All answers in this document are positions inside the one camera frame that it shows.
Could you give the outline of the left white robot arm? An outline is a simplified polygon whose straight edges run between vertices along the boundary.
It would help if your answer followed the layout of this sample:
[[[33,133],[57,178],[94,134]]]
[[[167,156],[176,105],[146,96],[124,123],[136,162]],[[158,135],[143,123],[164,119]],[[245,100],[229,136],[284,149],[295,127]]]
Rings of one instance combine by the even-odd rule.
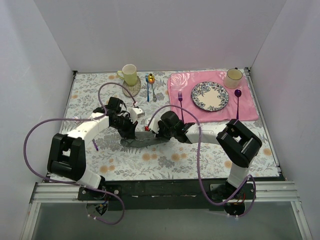
[[[93,110],[88,121],[66,134],[53,136],[47,170],[89,187],[89,194],[95,200],[103,199],[107,193],[106,187],[101,184],[103,177],[87,167],[86,145],[109,127],[116,129],[123,139],[133,140],[138,118],[143,115],[144,111],[138,106],[127,111],[121,99],[111,97],[107,105]]]

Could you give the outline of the grey cloth napkin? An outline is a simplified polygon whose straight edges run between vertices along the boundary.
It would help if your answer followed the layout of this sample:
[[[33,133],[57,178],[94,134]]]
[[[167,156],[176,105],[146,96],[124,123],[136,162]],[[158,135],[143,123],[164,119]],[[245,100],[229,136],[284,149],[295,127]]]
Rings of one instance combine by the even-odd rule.
[[[127,148],[143,148],[143,147],[158,145],[162,143],[167,143],[169,141],[170,141],[169,139],[166,139],[164,137],[158,137],[153,132],[137,131],[135,132],[134,139],[122,138],[120,140],[120,144],[123,147],[127,147]]]

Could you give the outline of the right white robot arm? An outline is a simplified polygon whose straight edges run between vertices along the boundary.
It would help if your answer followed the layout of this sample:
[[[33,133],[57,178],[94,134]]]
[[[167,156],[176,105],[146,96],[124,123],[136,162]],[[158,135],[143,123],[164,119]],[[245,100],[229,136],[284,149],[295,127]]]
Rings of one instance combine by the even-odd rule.
[[[237,199],[243,195],[243,184],[248,179],[249,168],[262,147],[262,141],[242,122],[232,119],[225,125],[200,126],[193,122],[183,123],[176,113],[167,111],[160,119],[152,119],[148,127],[158,138],[175,138],[185,144],[201,142],[221,146],[232,164],[225,183],[211,192],[212,198]]]

